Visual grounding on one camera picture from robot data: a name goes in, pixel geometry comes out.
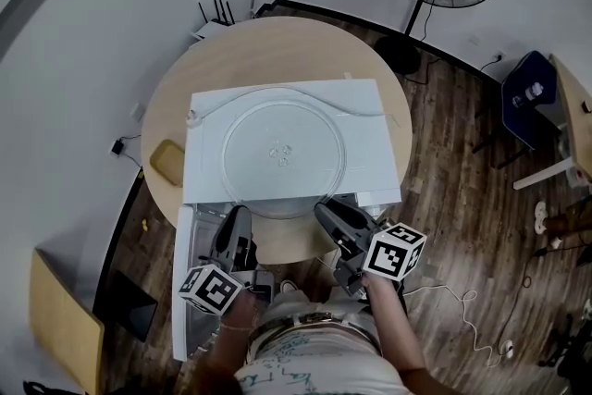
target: wall socket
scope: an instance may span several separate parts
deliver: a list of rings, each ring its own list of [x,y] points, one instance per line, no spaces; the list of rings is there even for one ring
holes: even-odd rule
[[[493,56],[491,57],[491,59],[492,59],[493,61],[497,61],[497,60],[498,60],[498,58],[499,58],[500,56],[501,56],[501,60],[500,60],[500,61],[503,61],[503,58],[505,58],[505,57],[506,57],[506,54],[505,54],[504,52],[502,52],[502,51],[497,51],[497,52],[495,53],[495,55],[493,55]]]

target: belt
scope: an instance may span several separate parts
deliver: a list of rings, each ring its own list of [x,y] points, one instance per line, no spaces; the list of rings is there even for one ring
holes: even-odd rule
[[[269,331],[273,331],[274,329],[276,329],[277,331],[271,334],[267,339],[262,341],[261,344],[259,344],[258,349],[262,349],[272,339],[277,338],[281,334],[293,328],[319,324],[335,324],[341,325],[345,329],[353,329],[356,332],[360,333],[362,336],[364,336],[366,339],[368,339],[368,341],[376,348],[378,353],[382,353],[378,341],[371,333],[369,333],[363,327],[353,324],[350,321],[345,321],[344,319],[337,318],[333,316],[333,314],[331,313],[310,313],[308,315],[294,315],[292,317],[280,317],[277,319],[272,319],[271,321],[268,321],[264,325],[258,327],[249,335],[249,346],[251,347],[258,338],[260,338]]]

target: blue chair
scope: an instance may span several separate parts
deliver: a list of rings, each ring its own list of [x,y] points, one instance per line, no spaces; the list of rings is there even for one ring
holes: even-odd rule
[[[533,101],[526,101],[516,107],[512,99],[524,94],[524,91],[538,82],[543,91]],[[502,125],[493,129],[486,138],[474,149],[479,150],[493,143],[499,135],[507,130],[520,140],[522,149],[506,158],[497,168],[502,169],[530,150],[536,150],[549,140],[549,133],[554,135],[557,129],[535,107],[540,104],[553,104],[557,97],[557,71],[550,62],[538,51],[531,51],[520,60],[516,68],[501,84],[501,121]],[[475,118],[483,115],[488,107],[482,108],[475,114]]]

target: white t-shirt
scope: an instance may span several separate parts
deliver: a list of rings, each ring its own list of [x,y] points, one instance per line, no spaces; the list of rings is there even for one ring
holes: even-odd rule
[[[245,395],[408,395],[376,349],[338,327],[294,330],[274,339],[235,377]]]

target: bottle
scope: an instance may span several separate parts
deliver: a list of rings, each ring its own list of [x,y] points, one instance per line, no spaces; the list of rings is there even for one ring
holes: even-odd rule
[[[528,86],[523,94],[515,95],[512,98],[514,107],[522,107],[531,101],[534,101],[540,94],[543,93],[543,86],[539,82],[535,82],[532,86]]]

